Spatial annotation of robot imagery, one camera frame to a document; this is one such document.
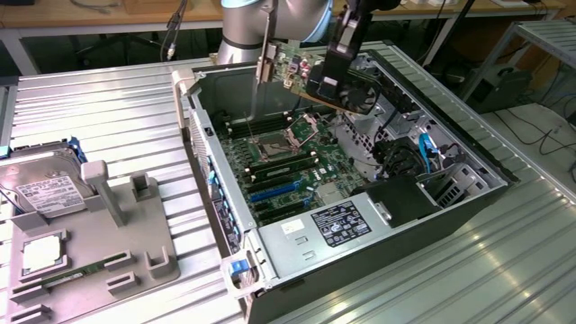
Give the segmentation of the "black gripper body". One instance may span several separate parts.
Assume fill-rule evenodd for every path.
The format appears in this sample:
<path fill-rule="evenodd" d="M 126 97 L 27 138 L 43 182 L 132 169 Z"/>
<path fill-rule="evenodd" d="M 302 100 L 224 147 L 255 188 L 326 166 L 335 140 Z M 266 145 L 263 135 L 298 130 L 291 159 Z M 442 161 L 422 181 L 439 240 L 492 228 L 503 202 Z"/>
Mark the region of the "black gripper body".
<path fill-rule="evenodd" d="M 347 0 L 348 9 L 358 14 L 390 11 L 400 5 L 400 0 Z"/>

